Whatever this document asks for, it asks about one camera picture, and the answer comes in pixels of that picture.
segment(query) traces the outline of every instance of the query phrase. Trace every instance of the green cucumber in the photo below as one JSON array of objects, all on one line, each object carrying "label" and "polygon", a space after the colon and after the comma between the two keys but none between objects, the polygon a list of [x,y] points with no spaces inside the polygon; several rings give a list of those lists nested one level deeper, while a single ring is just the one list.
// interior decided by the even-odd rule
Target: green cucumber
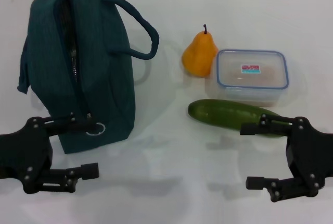
[{"label": "green cucumber", "polygon": [[218,99],[202,99],[192,102],[187,111],[198,121],[235,130],[240,130],[242,123],[259,123],[262,114],[278,116],[264,108]]}]

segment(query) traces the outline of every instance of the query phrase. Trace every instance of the bag handle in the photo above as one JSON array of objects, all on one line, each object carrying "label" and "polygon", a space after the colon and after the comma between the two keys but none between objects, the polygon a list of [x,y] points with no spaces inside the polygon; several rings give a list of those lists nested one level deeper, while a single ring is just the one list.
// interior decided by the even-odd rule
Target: bag handle
[{"label": "bag handle", "polygon": [[127,2],[125,0],[102,0],[102,1],[117,4],[120,7],[122,7],[128,14],[130,14],[132,17],[134,17],[135,20],[138,21],[142,25],[142,27],[144,27],[144,29],[148,32],[150,39],[151,39],[151,50],[148,54],[141,53],[139,51],[135,51],[134,49],[131,49],[131,48],[123,48],[123,47],[116,47],[116,46],[111,47],[108,50],[110,52],[114,52],[114,53],[129,54],[133,57],[143,59],[143,60],[152,59],[157,52],[157,48],[158,48],[158,44],[159,44],[159,40],[160,40],[160,37],[159,37],[156,29],[154,29],[154,27],[151,26],[149,22],[147,22],[145,19],[143,19],[143,17],[140,15],[140,13],[137,11],[137,9],[134,8],[134,6],[131,5],[129,2]]}]

